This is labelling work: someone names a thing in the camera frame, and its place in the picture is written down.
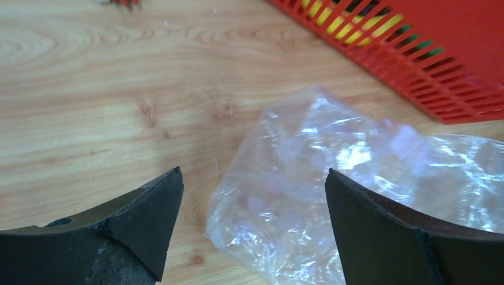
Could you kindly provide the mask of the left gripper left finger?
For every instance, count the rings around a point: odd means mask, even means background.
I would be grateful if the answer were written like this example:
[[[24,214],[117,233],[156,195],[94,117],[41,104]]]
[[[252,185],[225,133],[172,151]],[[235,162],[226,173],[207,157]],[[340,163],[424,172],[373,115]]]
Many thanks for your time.
[[[2,284],[155,284],[184,193],[179,167],[45,226],[1,232]]]

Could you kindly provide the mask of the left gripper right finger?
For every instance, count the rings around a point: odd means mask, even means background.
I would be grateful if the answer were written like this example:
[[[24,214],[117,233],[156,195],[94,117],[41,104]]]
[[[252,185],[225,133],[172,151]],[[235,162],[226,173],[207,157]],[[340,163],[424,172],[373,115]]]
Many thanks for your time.
[[[330,169],[327,206],[346,284],[502,284],[503,235],[443,221]]]

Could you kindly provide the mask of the clear zip top bag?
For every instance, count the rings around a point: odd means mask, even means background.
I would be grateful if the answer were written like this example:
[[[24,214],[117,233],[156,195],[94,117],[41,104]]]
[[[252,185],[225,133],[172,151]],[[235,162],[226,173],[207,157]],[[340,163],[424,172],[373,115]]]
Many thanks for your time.
[[[271,284],[502,284],[503,143],[305,88],[262,112],[205,235]]]

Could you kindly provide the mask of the red plastic shopping basket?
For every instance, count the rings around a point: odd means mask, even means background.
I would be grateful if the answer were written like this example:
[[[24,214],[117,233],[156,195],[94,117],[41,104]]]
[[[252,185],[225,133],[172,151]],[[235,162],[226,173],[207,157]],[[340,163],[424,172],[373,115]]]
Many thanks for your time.
[[[371,43],[346,45],[307,15],[301,1],[275,1],[286,15],[444,124],[503,119],[503,1],[388,1],[403,19]]]

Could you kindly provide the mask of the yellow toy banana bunch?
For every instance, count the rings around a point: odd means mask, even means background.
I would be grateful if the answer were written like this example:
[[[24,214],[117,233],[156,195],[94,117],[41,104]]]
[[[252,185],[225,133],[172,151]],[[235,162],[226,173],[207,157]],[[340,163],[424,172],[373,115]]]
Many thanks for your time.
[[[331,34],[336,40],[342,40],[344,44],[356,44],[364,46],[378,36],[390,31],[398,24],[403,16],[393,15],[387,21],[382,22],[390,13],[388,7],[378,9],[379,1],[368,1],[356,15],[351,13],[358,8],[361,1],[351,1],[339,15],[337,8],[342,8],[339,1],[324,3],[323,1],[301,1],[301,7],[308,9],[307,15],[315,19],[317,26],[327,26],[326,33]]]

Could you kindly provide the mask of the colourful toy block car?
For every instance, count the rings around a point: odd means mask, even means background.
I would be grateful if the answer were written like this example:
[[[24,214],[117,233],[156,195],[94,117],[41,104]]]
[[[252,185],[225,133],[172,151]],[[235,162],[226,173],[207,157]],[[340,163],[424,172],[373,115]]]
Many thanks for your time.
[[[139,0],[97,0],[98,3],[102,5],[117,5],[126,7],[131,10],[133,8],[141,8],[141,2]]]

